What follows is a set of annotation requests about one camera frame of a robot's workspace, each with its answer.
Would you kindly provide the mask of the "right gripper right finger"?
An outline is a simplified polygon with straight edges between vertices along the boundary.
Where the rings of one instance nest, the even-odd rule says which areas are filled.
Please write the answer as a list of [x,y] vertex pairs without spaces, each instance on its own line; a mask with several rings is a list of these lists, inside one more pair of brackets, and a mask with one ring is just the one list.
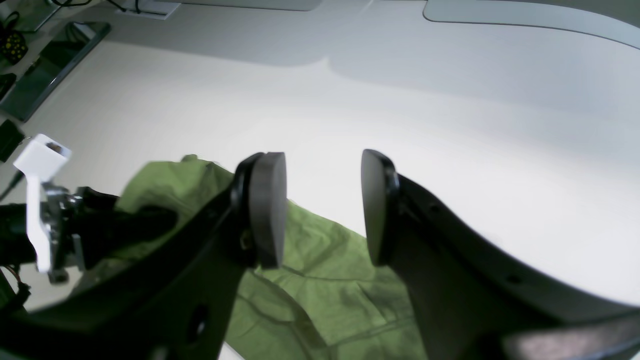
[[639,307],[507,254],[374,149],[361,155],[371,262],[407,289],[430,360],[631,360]]

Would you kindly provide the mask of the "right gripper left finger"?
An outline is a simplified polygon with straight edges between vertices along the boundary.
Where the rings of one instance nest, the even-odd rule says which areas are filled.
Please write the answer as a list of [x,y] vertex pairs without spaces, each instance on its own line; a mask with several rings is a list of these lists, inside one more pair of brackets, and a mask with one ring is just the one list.
[[215,360],[245,272],[282,265],[282,152],[233,173],[195,155],[149,162],[117,197],[119,210],[168,208],[178,223],[83,271],[65,300],[1,314],[3,360]]

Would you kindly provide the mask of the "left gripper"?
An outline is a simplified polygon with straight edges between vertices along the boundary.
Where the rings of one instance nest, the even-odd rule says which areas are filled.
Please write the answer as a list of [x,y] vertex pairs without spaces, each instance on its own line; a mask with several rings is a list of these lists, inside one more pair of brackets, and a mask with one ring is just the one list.
[[178,214],[157,205],[144,205],[133,213],[115,207],[119,197],[80,187],[75,193],[52,182],[25,174],[26,235],[35,251],[36,268],[50,283],[67,283],[67,267],[93,269],[110,253],[128,245],[148,242],[178,224]]

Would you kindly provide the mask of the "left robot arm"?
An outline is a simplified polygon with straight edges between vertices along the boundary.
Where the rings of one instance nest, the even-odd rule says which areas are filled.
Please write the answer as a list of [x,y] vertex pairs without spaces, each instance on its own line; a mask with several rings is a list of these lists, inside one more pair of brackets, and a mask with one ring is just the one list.
[[[158,205],[144,205],[134,212],[117,209],[118,196],[79,187],[69,193],[61,186],[45,185],[46,201],[40,214],[54,242],[55,282],[66,282],[66,269],[76,266],[90,271],[114,251],[129,245],[158,239],[178,223],[178,214]],[[1,268],[14,276],[17,290],[1,278],[1,314],[22,312],[31,288],[22,281],[23,264],[36,261],[35,248],[26,233],[25,203],[9,203],[1,207]]]

